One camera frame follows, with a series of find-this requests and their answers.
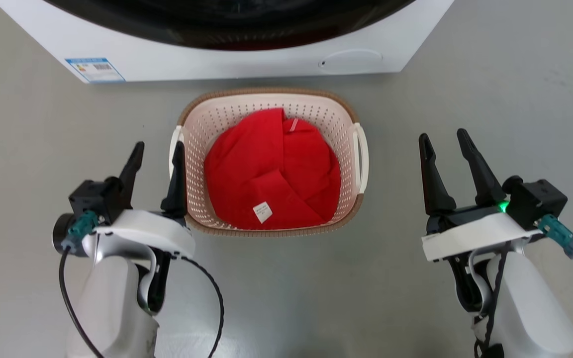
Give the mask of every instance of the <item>white washing machine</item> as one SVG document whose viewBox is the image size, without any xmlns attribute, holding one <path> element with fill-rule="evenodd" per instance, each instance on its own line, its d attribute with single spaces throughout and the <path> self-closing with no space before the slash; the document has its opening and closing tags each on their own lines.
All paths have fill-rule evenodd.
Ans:
<svg viewBox="0 0 573 358">
<path fill-rule="evenodd" d="M 453 0 L 0 0 L 88 83 L 401 71 Z"/>
</svg>

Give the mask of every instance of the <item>folded red fabric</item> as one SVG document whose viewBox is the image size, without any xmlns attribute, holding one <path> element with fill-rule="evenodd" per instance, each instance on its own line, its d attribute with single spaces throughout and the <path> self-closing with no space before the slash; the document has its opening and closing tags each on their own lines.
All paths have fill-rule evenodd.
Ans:
<svg viewBox="0 0 573 358">
<path fill-rule="evenodd" d="M 282 108 L 252 113 L 221 134 L 204 170 L 214 213 L 239 229 L 316 226 L 337 210 L 337 157 L 316 127 Z"/>
</svg>

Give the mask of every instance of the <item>brown basket rim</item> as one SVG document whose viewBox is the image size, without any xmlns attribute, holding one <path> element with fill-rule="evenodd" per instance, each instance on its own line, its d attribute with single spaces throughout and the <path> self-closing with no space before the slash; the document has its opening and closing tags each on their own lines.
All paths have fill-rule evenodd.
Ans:
<svg viewBox="0 0 573 358">
<path fill-rule="evenodd" d="M 231 89 L 222 91 L 212 91 L 198 96 L 192 102 L 190 102 L 184 111 L 178 118 L 178 125 L 184 125 L 187 117 L 193 111 L 196 106 L 205 102 L 205 100 L 219 98 L 219 97 L 229 97 L 231 95 L 242 95 L 242 94 L 259 94 L 259 93 L 289 93 L 289 94 L 304 94 L 304 95 L 317 95 L 320 97 L 327 97 L 335 102 L 341 104 L 341 106 L 348 112 L 353 123 L 359 123 L 359 117 L 353 109 L 335 93 L 325 90 L 313 90 L 313 89 L 301 89 L 301 88 L 243 88 L 243 89 Z M 339 229 L 340 227 L 346 225 L 353 217 L 357 214 L 360 206 L 362 206 L 362 201 L 364 200 L 363 193 L 358 193 L 355 198 L 355 203 L 353 203 L 353 208 L 334 224 L 313 226 L 313 227 L 303 227 L 301 229 L 284 229 L 284 230 L 238 230 L 238 229 L 218 229 L 216 227 L 209 227 L 201 224 L 195 218 L 191 216 L 190 213 L 185 215 L 185 220 L 192 227 L 198 229 L 202 233 L 216 235 L 216 236 L 236 236 L 236 237 L 247 237 L 247 238 L 280 238 L 286 236 L 305 236 L 314 235 L 321 233 L 328 233 Z"/>
</svg>

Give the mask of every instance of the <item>black round door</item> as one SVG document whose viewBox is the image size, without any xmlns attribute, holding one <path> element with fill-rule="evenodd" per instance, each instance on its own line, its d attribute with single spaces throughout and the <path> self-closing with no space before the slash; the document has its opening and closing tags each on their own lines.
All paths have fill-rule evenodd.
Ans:
<svg viewBox="0 0 573 358">
<path fill-rule="evenodd" d="M 414 0 L 46 1 L 139 38 L 185 47 L 246 51 L 335 38 L 371 25 Z"/>
</svg>

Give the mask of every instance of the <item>basket handle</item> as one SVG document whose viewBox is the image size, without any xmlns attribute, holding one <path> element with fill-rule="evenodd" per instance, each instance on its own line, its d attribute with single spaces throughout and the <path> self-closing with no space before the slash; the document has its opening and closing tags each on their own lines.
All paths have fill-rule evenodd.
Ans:
<svg viewBox="0 0 573 358">
<path fill-rule="evenodd" d="M 171 135 L 171 143 L 169 143 L 169 178 L 174 175 L 174 164 L 172 160 L 174 158 L 174 151 L 176 150 L 176 143 L 179 141 L 185 142 L 185 136 L 183 135 L 183 127 L 182 125 L 177 125 L 176 129 Z"/>
<path fill-rule="evenodd" d="M 366 134 L 364 129 L 359 123 L 355 123 L 355 132 L 353 132 L 353 149 L 355 155 L 355 186 L 360 189 L 359 193 L 366 191 L 368 184 L 368 143 L 366 142 Z M 362 152 L 362 171 L 360 172 L 360 152 Z"/>
</svg>

